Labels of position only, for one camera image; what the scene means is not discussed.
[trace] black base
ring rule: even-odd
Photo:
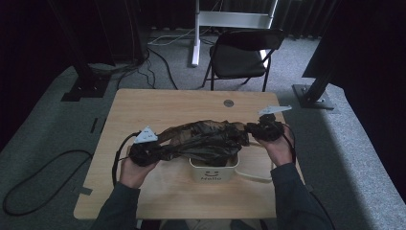
[[[337,108],[331,102],[331,100],[329,99],[326,92],[323,93],[322,97],[320,97],[320,99],[317,102],[313,103],[313,102],[309,102],[307,100],[307,97],[305,96],[305,94],[307,93],[307,90],[310,88],[310,85],[293,84],[292,88],[293,88],[293,91],[295,91],[296,97],[298,97],[301,107],[327,109],[329,112],[338,113]]]
[[[102,98],[109,83],[110,76],[102,76],[94,83],[92,88],[82,87],[83,84],[78,78],[72,86],[70,92],[65,93],[61,99],[62,102],[78,102],[81,98]]]

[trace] white object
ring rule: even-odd
[[[282,112],[282,111],[286,111],[292,109],[292,106],[288,105],[288,106],[272,106],[269,105],[267,107],[265,107],[263,110],[260,110],[258,112],[259,115],[264,115],[264,114],[271,114],[271,113],[276,113],[276,112]]]
[[[239,163],[238,155],[228,160],[225,167],[208,167],[204,162],[190,159],[192,177],[195,182],[218,184],[229,181],[234,175],[234,169]]]
[[[156,136],[155,133],[153,133],[152,129],[149,126],[147,126],[135,138],[134,143],[139,144],[139,143],[153,142],[153,141],[158,141],[158,136]]]

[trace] chair backrest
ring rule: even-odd
[[[284,33],[279,29],[252,29],[227,31],[221,34],[215,46],[228,45],[240,50],[278,50],[284,40]]]

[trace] person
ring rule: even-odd
[[[288,126],[284,127],[284,135],[293,144]],[[277,166],[271,176],[275,186],[278,229],[333,229],[323,208],[302,182],[286,139],[257,140]],[[120,179],[91,229],[134,229],[140,187],[156,165],[139,167],[129,158],[123,160]]]

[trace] white container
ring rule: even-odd
[[[230,158],[225,167],[208,167],[204,162],[190,159],[192,165],[193,180],[198,183],[224,183],[229,181],[235,174],[235,168],[239,163],[238,155]]]

